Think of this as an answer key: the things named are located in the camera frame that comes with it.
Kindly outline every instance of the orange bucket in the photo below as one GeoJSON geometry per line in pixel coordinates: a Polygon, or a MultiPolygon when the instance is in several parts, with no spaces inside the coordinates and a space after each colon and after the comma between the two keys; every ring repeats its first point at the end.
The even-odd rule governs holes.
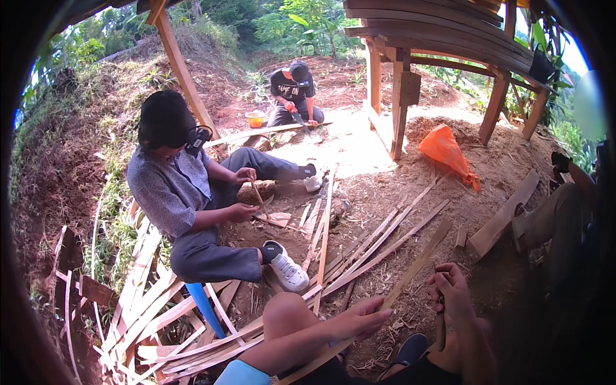
{"type": "Polygon", "coordinates": [[[248,119],[248,125],[250,128],[261,127],[263,125],[263,118],[265,118],[265,114],[259,110],[246,112],[244,116],[248,119]]]}

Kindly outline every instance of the orange plastic bag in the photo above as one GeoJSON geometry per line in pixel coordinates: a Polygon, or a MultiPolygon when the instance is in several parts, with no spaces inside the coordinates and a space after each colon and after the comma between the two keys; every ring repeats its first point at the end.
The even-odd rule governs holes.
{"type": "Polygon", "coordinates": [[[446,124],[441,124],[430,131],[419,144],[419,150],[459,172],[464,183],[472,184],[475,190],[479,191],[479,176],[468,168],[468,160],[462,155],[452,129],[446,124]]]}

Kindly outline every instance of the black cap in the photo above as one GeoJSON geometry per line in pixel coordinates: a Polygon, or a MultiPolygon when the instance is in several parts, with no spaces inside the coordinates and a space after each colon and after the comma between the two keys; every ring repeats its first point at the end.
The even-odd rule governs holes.
{"type": "Polygon", "coordinates": [[[294,60],[289,66],[289,72],[291,73],[291,77],[297,83],[304,83],[308,80],[310,75],[310,70],[308,69],[308,64],[301,60],[294,60]]]}
{"type": "Polygon", "coordinates": [[[155,150],[162,146],[180,148],[189,138],[189,130],[196,126],[195,119],[186,107],[184,98],[170,89],[158,91],[141,105],[139,144],[155,150]]]}

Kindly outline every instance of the sky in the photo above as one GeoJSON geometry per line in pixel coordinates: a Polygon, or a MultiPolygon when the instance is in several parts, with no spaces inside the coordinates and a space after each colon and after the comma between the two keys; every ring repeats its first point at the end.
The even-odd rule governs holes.
{"type": "MultiPolygon", "coordinates": [[[[498,11],[498,15],[505,18],[505,4],[501,4],[501,9],[498,11]]],[[[526,22],[524,21],[524,16],[522,15],[522,11],[520,8],[517,9],[516,15],[516,29],[523,34],[527,34],[529,29],[526,27],[526,22]]],[[[562,61],[565,62],[566,65],[569,66],[573,71],[577,72],[578,75],[583,76],[586,72],[588,72],[589,68],[586,64],[586,60],[584,59],[584,55],[582,54],[580,48],[578,47],[573,36],[567,34],[569,41],[571,44],[566,41],[561,42],[564,44],[564,54],[562,55],[562,61]]]]}

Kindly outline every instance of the black sock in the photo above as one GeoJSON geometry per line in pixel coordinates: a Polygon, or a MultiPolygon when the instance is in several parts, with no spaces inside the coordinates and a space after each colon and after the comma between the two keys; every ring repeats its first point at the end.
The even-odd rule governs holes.
{"type": "Polygon", "coordinates": [[[298,173],[300,179],[310,178],[317,175],[317,168],[312,163],[308,163],[305,166],[298,166],[298,173]]]}
{"type": "Polygon", "coordinates": [[[276,245],[274,242],[270,242],[263,247],[260,247],[261,256],[263,256],[263,264],[269,265],[272,263],[272,260],[278,256],[278,254],[282,254],[282,248],[276,245]]]}

